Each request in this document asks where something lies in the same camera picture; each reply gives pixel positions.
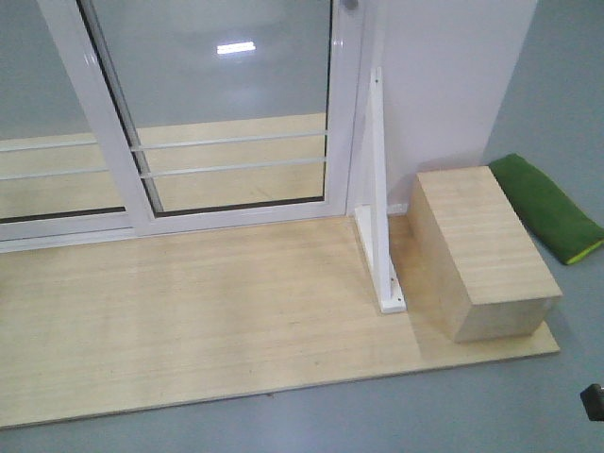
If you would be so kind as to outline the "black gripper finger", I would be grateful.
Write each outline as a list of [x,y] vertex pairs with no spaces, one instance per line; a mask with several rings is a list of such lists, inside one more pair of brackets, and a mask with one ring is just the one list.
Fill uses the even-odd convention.
[[589,385],[579,397],[590,421],[604,421],[603,387],[600,384]]

